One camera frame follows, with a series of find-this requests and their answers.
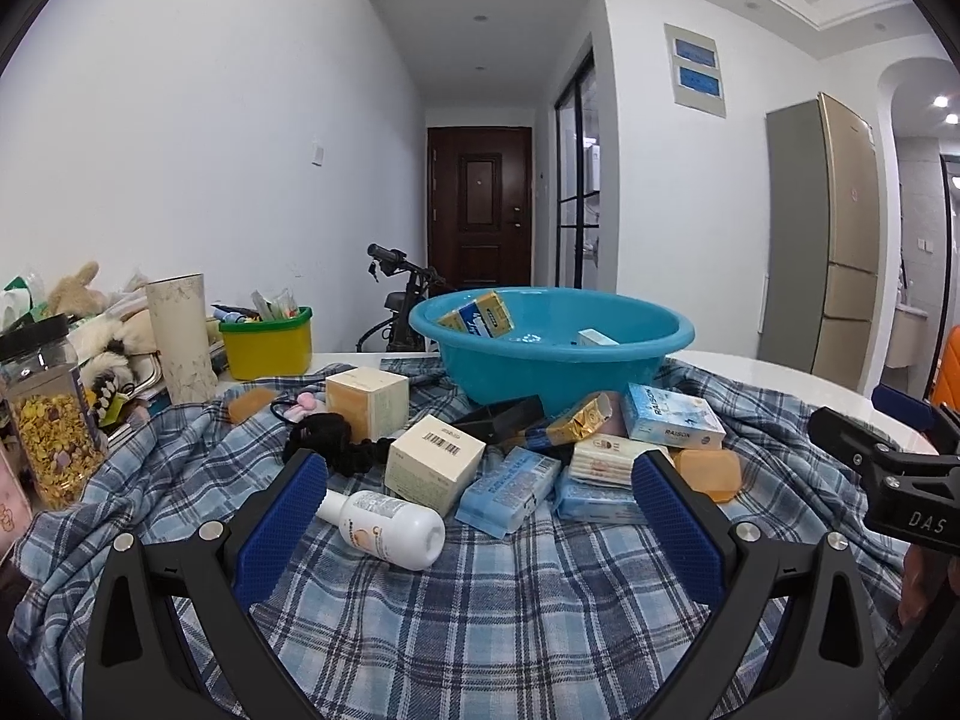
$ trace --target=transparent jar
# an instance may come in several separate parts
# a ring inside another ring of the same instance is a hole
[[[104,461],[68,330],[59,314],[0,336],[0,395],[37,495],[51,509],[76,501]]]

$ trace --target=screw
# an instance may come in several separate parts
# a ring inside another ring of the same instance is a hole
[[[213,520],[213,522],[205,522],[203,525],[200,525],[200,538],[203,538],[204,541],[217,541],[223,533],[223,522]]]
[[[847,541],[846,536],[843,536],[841,533],[836,531],[827,533],[827,544],[830,545],[832,549],[835,549],[837,552],[843,552],[850,546],[850,542]]]
[[[760,528],[752,522],[741,522],[736,526],[736,537],[741,541],[760,541]]]
[[[117,536],[117,538],[113,540],[113,549],[117,552],[126,552],[133,546],[133,541],[135,541],[135,539],[132,533],[120,533],[120,536]]]

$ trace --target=sink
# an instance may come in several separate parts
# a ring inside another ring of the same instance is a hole
[[[894,329],[887,347],[886,367],[909,367],[920,356],[920,341],[926,328],[928,313],[898,303],[894,310]]]

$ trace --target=orange soap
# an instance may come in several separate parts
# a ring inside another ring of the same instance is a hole
[[[685,449],[675,465],[692,490],[709,495],[715,503],[733,500],[743,487],[740,458],[728,449]]]

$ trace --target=wooden door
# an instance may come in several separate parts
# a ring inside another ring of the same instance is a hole
[[[530,284],[532,141],[529,127],[429,130],[429,258],[455,289]]]

